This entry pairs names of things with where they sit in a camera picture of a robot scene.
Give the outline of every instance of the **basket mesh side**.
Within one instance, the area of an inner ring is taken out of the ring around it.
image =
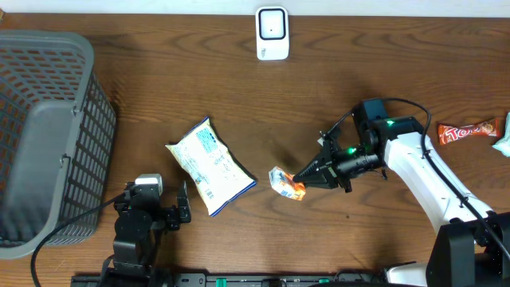
[[[116,118],[94,74],[88,83],[83,112],[59,222],[99,206],[101,202]],[[50,243],[83,241],[96,229],[97,219],[98,214],[83,218],[63,229]]]
[[[0,62],[0,75],[6,65]],[[14,164],[14,157],[22,136],[23,124],[29,103],[17,92],[11,83],[0,77],[0,206],[7,188],[7,179]],[[8,229],[14,224],[0,212],[0,239],[3,245],[18,246],[19,238],[10,240]]]
[[[40,100],[74,100],[84,56],[78,49],[0,49],[7,79],[31,104]]]

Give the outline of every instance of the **white wall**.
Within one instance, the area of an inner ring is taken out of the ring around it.
[[[509,18],[510,0],[1,0],[6,12],[241,14],[277,5],[291,15]]]

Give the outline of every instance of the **white wall outlet device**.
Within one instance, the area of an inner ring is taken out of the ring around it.
[[[284,7],[261,7],[255,14],[257,57],[259,60],[283,60],[288,57],[288,13]]]

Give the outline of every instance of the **candy bar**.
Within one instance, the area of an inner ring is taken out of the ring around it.
[[[439,143],[445,145],[455,140],[460,140],[469,135],[479,136],[500,136],[498,129],[498,119],[486,120],[479,124],[455,128],[444,124],[439,124]]]

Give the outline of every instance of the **chip bag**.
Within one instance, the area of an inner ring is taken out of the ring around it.
[[[269,181],[271,182],[271,187],[277,193],[290,199],[301,201],[306,194],[306,188],[304,187],[303,183],[295,183],[292,180],[293,177],[294,175],[283,171],[279,167],[274,167],[269,172]]]
[[[498,140],[492,147],[501,151],[504,156],[510,157],[510,112],[507,114],[507,123],[504,128],[504,137]]]
[[[216,136],[209,117],[177,144],[166,147],[190,174],[210,216],[216,216],[229,202],[257,184],[234,162],[229,149]]]

